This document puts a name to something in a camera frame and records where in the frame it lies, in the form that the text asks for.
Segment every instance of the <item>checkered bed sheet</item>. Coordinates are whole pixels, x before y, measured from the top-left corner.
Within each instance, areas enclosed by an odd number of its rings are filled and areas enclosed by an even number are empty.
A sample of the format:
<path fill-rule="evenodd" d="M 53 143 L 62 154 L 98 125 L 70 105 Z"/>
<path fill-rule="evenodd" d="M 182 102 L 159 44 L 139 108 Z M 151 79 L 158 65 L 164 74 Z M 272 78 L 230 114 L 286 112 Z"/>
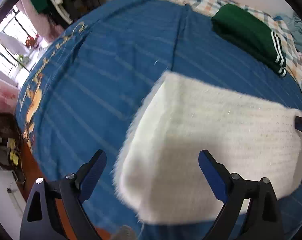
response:
<path fill-rule="evenodd" d="M 232 0 L 167 0 L 180 5 L 190 5 L 192 9 L 203 15 L 213 17 L 225 4 L 232 3 L 263 21 L 271 30 L 280 37 L 282 49 L 286 55 L 286 71 L 294 78 L 302 92 L 302 62 L 296 50 L 293 37 L 282 20 L 274 20 L 269 14 L 250 8 L 247 5 L 238 4 Z"/>

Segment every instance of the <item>pink blanket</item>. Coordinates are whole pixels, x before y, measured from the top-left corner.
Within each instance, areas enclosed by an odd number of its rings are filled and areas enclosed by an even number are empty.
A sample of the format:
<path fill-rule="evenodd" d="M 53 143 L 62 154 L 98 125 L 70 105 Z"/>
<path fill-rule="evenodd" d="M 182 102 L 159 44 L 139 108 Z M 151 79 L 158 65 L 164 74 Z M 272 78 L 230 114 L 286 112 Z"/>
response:
<path fill-rule="evenodd" d="M 0 79 L 0 112 L 14 114 L 19 89 Z"/>

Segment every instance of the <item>brown floor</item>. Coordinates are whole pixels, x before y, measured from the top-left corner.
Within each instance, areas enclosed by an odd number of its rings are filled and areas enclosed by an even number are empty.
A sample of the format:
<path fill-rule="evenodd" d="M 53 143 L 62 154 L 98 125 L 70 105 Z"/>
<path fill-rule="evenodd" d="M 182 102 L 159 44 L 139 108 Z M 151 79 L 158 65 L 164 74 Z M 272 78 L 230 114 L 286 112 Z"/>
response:
<path fill-rule="evenodd" d="M 33 155 L 31 154 L 26 143 L 23 143 L 22 145 L 21 159 L 22 159 L 22 166 L 23 166 L 23 171 L 25 173 L 26 181 L 25 181 L 24 189 L 20 187 L 20 191 L 24 199 L 27 201 L 28 195 L 30 194 L 30 191 L 32 189 L 35 180 L 39 177 L 45 178 L 45 176 L 40 171 L 38 164 L 34 159 Z M 66 215 L 62 200 L 57 199 L 56 204 L 67 237 L 69 238 L 69 240 L 77 240 L 73 232 L 73 229 L 70 225 L 69 219 Z M 99 235 L 102 237 L 103 240 L 110 239 L 110 234 L 107 231 L 99 228 L 96 228 L 96 230 L 98 231 Z"/>

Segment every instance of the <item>green folded garment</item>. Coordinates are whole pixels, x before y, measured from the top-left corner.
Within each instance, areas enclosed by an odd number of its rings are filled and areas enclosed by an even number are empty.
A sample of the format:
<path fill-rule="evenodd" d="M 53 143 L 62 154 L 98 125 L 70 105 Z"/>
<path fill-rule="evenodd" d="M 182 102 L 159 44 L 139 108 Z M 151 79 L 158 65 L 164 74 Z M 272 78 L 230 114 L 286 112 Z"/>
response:
<path fill-rule="evenodd" d="M 233 4 L 212 17 L 213 30 L 284 77 L 286 58 L 280 38 L 265 23 Z"/>

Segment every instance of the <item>blue gripper pad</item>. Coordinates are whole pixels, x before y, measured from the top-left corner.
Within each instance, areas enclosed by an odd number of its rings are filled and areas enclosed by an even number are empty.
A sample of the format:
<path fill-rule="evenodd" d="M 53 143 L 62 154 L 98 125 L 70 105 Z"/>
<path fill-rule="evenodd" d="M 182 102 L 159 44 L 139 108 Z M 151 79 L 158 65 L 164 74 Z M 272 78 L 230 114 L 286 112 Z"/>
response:
<path fill-rule="evenodd" d="M 215 169 L 204 151 L 206 150 L 203 150 L 199 153 L 199 166 L 205 178 L 207 179 L 216 199 L 221 200 L 225 204 L 228 200 L 226 184 L 223 182 L 218 171 Z"/>
<path fill-rule="evenodd" d="M 91 197 L 106 166 L 106 153 L 104 151 L 101 152 L 102 153 L 81 182 L 81 195 L 78 198 L 80 203 L 83 203 Z"/>

